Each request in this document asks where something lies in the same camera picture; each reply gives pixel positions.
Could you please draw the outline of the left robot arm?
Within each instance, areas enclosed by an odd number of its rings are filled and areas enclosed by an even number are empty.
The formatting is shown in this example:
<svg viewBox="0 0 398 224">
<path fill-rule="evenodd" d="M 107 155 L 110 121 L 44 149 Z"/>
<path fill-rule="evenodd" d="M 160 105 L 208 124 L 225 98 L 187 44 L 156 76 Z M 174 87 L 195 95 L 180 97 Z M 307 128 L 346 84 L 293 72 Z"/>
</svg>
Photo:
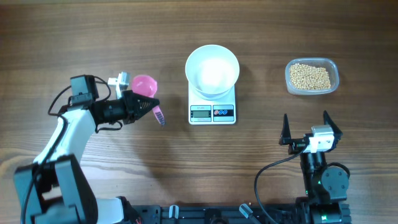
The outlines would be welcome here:
<svg viewBox="0 0 398 224">
<path fill-rule="evenodd" d="M 118 98 L 99 98 L 94 75 L 70 79 L 72 95 L 60 111 L 45 149 L 27 166 L 18 167 L 14 185 L 21 204 L 21 223 L 142 223 L 144 219 L 125 197 L 97 199 L 80 160 L 93 133 L 104 124 L 131 124 L 159 106 L 158 99 L 122 91 Z"/>
</svg>

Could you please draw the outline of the pink plastic scoop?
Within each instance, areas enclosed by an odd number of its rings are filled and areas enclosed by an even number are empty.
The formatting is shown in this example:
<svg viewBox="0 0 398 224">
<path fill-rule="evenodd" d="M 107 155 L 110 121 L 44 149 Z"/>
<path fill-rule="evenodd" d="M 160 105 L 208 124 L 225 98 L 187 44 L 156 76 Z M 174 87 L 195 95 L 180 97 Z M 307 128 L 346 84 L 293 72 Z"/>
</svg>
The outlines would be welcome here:
<svg viewBox="0 0 398 224">
<path fill-rule="evenodd" d="M 153 98 L 157 92 L 157 81 L 149 75 L 138 75 L 134 77 L 131 85 L 134 93 L 150 98 Z M 160 107 L 156 106 L 152 111 L 157 121 L 164 126 L 165 118 Z"/>
</svg>

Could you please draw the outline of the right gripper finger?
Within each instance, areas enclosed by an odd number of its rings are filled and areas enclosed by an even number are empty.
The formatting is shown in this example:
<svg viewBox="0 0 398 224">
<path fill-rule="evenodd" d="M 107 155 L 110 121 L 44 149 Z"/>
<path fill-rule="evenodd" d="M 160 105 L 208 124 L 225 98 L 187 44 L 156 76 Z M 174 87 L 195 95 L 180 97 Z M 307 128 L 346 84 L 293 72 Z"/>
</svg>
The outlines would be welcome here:
<svg viewBox="0 0 398 224">
<path fill-rule="evenodd" d="M 335 136 L 336 139 L 341 139 L 343 133 L 342 131 L 339 129 L 339 127 L 334 123 L 334 121 L 331 119 L 330 115 L 328 114 L 328 112 L 325 110 L 323 112 L 323 121 L 325 125 L 330 125 L 330 127 L 332 128 L 333 134 Z"/>
<path fill-rule="evenodd" d="M 282 125 L 282 131 L 281 131 L 280 138 L 281 139 L 291 139 L 289 120 L 288 120 L 288 116 L 286 113 L 284 114 L 284 118 L 283 118 L 283 125 Z"/>
</svg>

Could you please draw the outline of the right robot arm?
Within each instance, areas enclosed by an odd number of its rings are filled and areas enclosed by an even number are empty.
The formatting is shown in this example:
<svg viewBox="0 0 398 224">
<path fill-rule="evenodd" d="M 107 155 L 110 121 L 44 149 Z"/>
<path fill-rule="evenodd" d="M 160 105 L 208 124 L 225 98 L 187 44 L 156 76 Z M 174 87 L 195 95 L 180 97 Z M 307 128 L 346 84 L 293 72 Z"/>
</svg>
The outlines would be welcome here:
<svg viewBox="0 0 398 224">
<path fill-rule="evenodd" d="M 293 138 L 289 120 L 284 115 L 280 145 L 287 145 L 288 154 L 300 157 L 306 190 L 305 197 L 296 199 L 297 223 L 351 223 L 347 199 L 349 169 L 339 162 L 327 163 L 325 154 L 336 148 L 343 133 L 329 114 L 323 112 L 323 125 L 312 126 L 302 138 Z"/>
</svg>

